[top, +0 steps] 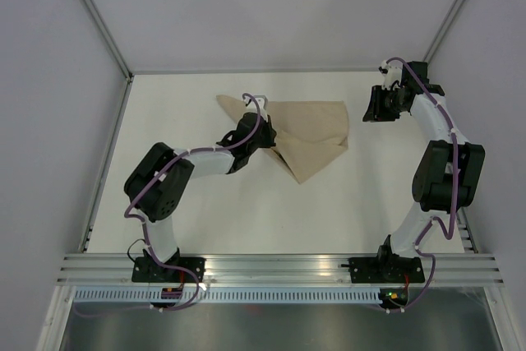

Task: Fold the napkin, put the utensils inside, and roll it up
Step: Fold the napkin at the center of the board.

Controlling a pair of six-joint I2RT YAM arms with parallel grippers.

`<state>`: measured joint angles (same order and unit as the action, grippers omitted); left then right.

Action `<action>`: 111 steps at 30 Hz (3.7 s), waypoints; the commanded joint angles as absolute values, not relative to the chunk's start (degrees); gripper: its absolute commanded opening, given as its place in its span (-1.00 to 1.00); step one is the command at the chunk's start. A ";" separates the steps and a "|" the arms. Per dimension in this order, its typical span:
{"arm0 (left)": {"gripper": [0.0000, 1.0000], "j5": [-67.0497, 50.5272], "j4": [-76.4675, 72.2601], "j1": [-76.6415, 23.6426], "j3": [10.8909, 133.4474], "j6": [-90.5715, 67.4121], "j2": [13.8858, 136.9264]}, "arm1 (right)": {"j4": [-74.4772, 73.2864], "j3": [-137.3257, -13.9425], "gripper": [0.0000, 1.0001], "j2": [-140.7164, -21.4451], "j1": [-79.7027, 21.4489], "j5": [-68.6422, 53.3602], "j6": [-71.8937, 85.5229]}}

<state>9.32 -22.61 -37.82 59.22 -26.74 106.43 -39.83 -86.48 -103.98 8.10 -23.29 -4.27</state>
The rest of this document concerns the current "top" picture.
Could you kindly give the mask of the beige cloth napkin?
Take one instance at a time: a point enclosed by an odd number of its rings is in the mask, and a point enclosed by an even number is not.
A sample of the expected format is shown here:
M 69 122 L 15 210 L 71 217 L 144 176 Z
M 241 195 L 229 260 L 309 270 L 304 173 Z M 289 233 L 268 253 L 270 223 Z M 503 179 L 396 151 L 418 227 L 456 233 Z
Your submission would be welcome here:
M 237 126 L 245 113 L 243 100 L 228 95 L 218 95 L 216 99 Z M 342 101 L 270 101 L 266 110 L 277 136 L 275 147 L 259 150 L 265 151 L 299 184 L 348 149 L 348 111 Z M 236 173 L 248 162 L 235 162 L 233 158 L 230 172 Z

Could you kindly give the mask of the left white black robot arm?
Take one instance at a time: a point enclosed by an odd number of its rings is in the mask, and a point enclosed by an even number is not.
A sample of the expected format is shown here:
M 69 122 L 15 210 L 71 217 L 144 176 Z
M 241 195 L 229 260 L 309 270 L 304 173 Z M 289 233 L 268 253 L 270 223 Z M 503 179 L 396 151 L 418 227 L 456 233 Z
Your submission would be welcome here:
M 259 149 L 275 146 L 276 131 L 270 115 L 245 112 L 237 126 L 216 145 L 175 150 L 154 144 L 125 181 L 130 203 L 127 219 L 138 219 L 145 241 L 145 258 L 160 281 L 178 276 L 179 247 L 172 230 L 172 214 L 187 184 L 197 178 L 229 175 L 245 167 Z

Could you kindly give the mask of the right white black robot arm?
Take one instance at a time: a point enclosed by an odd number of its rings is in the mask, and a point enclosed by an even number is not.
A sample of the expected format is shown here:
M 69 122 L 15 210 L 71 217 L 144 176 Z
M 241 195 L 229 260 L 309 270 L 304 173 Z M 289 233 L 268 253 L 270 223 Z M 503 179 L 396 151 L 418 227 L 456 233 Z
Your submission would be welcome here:
M 432 84 L 426 62 L 393 57 L 379 67 L 383 81 L 371 89 L 364 122 L 394 122 L 408 113 L 427 139 L 427 147 L 413 176 L 413 205 L 403 223 L 385 240 L 375 270 L 393 281 L 405 262 L 425 257 L 423 244 L 434 229 L 446 240 L 454 236 L 459 209 L 472 204 L 485 159 L 482 145 L 473 144 L 459 130 L 447 108 L 445 92 Z

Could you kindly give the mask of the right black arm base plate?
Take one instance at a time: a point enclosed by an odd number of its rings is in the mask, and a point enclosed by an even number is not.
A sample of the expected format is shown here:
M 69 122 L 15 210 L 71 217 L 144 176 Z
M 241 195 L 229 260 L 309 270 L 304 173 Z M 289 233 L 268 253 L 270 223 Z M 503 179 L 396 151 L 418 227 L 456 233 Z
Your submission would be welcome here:
M 425 275 L 419 258 L 377 257 L 348 259 L 348 271 L 353 284 L 423 284 Z

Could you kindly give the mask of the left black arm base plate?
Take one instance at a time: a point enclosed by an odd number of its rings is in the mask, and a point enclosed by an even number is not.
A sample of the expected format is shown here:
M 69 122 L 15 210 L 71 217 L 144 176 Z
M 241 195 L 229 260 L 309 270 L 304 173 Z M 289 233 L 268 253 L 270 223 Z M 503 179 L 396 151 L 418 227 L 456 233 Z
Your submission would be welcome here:
M 157 265 L 151 256 L 139 256 L 135 259 L 131 281 L 132 283 L 184 283 L 194 284 L 195 277 L 201 282 L 205 273 L 205 258 L 200 256 L 183 256 L 175 262 L 169 262 L 169 266 L 179 266 L 193 273 L 190 275 L 186 271 L 167 269 Z

